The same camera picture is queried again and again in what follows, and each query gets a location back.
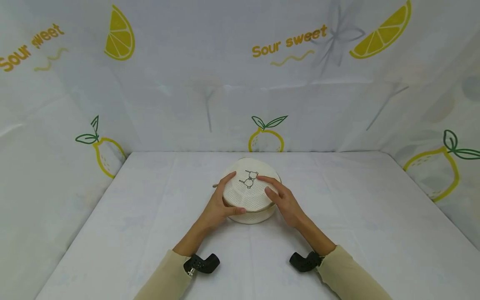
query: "round mesh basket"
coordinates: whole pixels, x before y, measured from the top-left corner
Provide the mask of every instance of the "round mesh basket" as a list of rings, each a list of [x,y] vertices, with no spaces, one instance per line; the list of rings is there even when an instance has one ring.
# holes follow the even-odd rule
[[[280,181],[277,172],[264,163],[250,157],[236,161],[225,171],[225,175],[236,171],[237,174],[226,185],[223,191],[223,199],[230,206],[244,207],[246,214],[231,216],[234,221],[244,224],[255,224],[267,220],[275,212],[275,204],[265,194],[265,187],[269,186],[273,191],[277,190],[257,176],[268,176]]]

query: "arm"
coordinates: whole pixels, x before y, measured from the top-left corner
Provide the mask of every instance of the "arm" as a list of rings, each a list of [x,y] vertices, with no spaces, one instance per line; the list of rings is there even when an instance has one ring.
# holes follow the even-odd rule
[[[317,268],[322,280],[342,300],[391,300],[387,292],[341,247],[335,245],[303,212],[292,192],[274,178],[258,176],[272,184],[265,193],[280,210],[286,223],[299,231],[324,259]]]
[[[183,264],[198,251],[204,238],[226,217],[246,212],[244,208],[226,207],[223,203],[225,184],[234,176],[235,172],[230,173],[220,181],[198,220],[173,250],[167,252],[134,300],[178,300],[183,295],[192,279],[183,269]]]

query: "white tablecloth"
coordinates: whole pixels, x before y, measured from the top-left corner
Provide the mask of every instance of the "white tablecloth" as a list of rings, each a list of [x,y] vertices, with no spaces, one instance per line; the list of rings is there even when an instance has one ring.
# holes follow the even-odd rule
[[[250,156],[277,170],[305,212],[393,299],[479,299],[480,252],[388,155],[132,153],[37,300],[131,300],[202,212],[224,170]],[[228,220],[198,254],[194,300],[336,299],[293,252],[311,251],[277,211],[256,225]]]

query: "yellow lemon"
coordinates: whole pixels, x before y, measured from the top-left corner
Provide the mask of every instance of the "yellow lemon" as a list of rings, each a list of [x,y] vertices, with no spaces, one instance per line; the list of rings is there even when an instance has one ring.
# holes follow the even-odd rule
[[[105,53],[115,60],[127,60],[135,50],[135,36],[127,18],[115,5],[112,7]]]
[[[403,170],[423,189],[428,197],[440,201],[448,196],[457,187],[460,175],[455,160],[451,156],[461,159],[480,159],[480,151],[472,149],[458,149],[458,139],[451,130],[444,131],[444,145],[433,151],[425,151],[413,156],[403,166]],[[439,186],[444,178],[451,180],[448,186]]]
[[[120,170],[125,162],[126,156],[119,143],[107,137],[102,137],[100,141],[92,144],[96,152],[96,162],[102,171],[110,178],[115,178],[115,174]],[[109,159],[107,151],[113,151],[117,159]]]
[[[279,125],[288,116],[276,118],[265,125],[261,118],[253,116],[252,120],[258,126],[256,132],[254,132],[248,140],[248,150],[253,151],[276,151],[283,152],[284,142],[280,134],[272,130],[266,130],[266,128],[273,128]]]
[[[390,16],[380,27],[361,41],[350,55],[356,59],[365,59],[382,52],[402,34],[408,25],[412,7],[410,0]]]
[[[77,136],[75,141],[92,145],[96,153],[96,162],[100,169],[110,178],[115,178],[115,174],[120,170],[126,160],[125,152],[119,143],[107,137],[98,139],[98,116],[90,123],[94,128],[95,134],[85,133]]]

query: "backdrop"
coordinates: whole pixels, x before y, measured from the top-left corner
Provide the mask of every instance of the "backdrop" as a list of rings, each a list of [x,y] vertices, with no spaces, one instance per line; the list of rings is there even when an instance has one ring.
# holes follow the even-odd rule
[[[35,297],[131,151],[382,150],[480,247],[477,0],[0,8],[2,299]]]

